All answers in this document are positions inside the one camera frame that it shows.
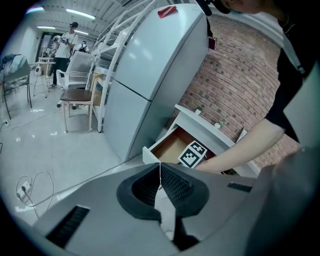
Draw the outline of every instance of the white refrigerator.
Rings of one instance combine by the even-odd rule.
[[[107,98],[103,132],[123,161],[155,143],[208,53],[206,17],[196,4],[153,10],[128,43]]]

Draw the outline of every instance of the freezer door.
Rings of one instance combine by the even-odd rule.
[[[128,159],[150,104],[148,100],[113,80],[105,108],[103,132],[107,142],[123,161]]]
[[[148,100],[153,100],[164,76],[203,13],[196,4],[177,4],[165,18],[153,10],[128,43],[115,79]]]

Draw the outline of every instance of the open drawer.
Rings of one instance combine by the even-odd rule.
[[[206,159],[213,158],[215,154],[195,139],[192,135],[186,132],[181,127],[177,126],[169,133],[159,139],[151,147],[143,147],[142,159],[147,164],[152,163],[172,163],[178,164],[178,157],[185,150],[188,144],[197,141],[200,145],[207,149],[205,154]]]

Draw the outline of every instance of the man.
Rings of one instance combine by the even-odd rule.
[[[310,0],[214,0],[213,4],[224,14],[268,13],[278,20],[284,32],[284,48],[277,61],[280,86],[268,114],[229,150],[196,167],[200,171],[220,173],[259,157],[284,134],[298,142],[283,110],[315,63],[319,42],[313,35],[319,28],[316,18],[318,8],[312,6]]]
[[[70,31],[64,33],[60,39],[56,42],[57,51],[55,53],[55,58],[53,61],[53,84],[50,85],[51,88],[57,87],[57,70],[65,72],[68,66],[68,60],[71,56],[71,51],[74,46],[78,43],[78,35],[75,33],[76,28],[78,27],[77,22],[73,22],[69,25]]]

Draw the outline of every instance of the white tile floor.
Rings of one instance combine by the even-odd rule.
[[[69,133],[64,133],[63,114],[56,107],[62,94],[60,88],[52,89],[45,98],[45,94],[40,93],[42,86],[37,86],[35,96],[32,96],[35,78],[31,76],[30,80],[32,109],[27,103],[26,86],[7,97],[12,120],[9,120],[5,103],[0,102],[0,122],[9,120],[9,126],[3,126],[0,131],[0,142],[3,143],[0,192],[8,209],[32,225],[36,220],[33,209],[26,208],[15,194],[17,181],[22,175],[33,178],[37,172],[46,171],[53,179],[54,192],[57,192],[106,170],[110,169],[104,175],[143,165],[143,161],[137,156],[122,163],[104,135],[98,133],[95,117],[92,117],[93,130],[88,131],[86,109],[71,110],[71,117],[67,118]],[[26,180],[28,178],[23,178],[20,186]],[[37,203],[47,198],[51,189],[49,178],[41,173],[33,187],[32,201]],[[59,196],[55,196],[51,205],[58,200]],[[39,215],[45,211],[48,202],[37,206]]]

